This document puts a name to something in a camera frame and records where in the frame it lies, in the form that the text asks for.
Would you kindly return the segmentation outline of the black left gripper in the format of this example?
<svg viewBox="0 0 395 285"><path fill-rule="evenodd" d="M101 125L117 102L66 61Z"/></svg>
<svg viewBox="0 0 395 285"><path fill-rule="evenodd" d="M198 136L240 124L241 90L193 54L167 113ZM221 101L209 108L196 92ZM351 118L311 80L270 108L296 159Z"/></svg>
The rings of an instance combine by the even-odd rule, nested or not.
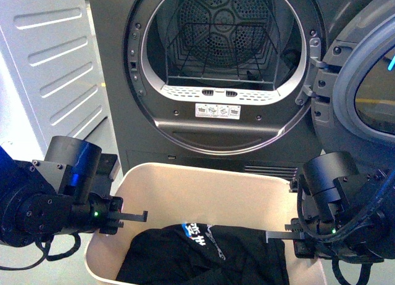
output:
<svg viewBox="0 0 395 285"><path fill-rule="evenodd" d="M77 183L75 202L71 209L71 227L77 233L116 234L126 221L147 221L148 211L142 214L120 213L123 199L110 195L111 184L120 164L115 154L101 154L92 177Z"/></svg>

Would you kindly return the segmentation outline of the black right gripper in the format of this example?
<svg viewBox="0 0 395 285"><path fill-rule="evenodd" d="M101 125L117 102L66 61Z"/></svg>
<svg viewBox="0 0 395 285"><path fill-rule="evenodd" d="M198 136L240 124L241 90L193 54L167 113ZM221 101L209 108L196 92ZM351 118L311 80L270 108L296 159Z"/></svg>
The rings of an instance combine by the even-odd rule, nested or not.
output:
<svg viewBox="0 0 395 285"><path fill-rule="evenodd" d="M308 181L299 175L291 180L290 187L297 193L297 217L285 224L286 231L266 231L265 241L295 240L294 252L298 258L339 259L342 242L322 239L337 233L336 215L344 211L336 186L322 184L320 180Z"/></svg>

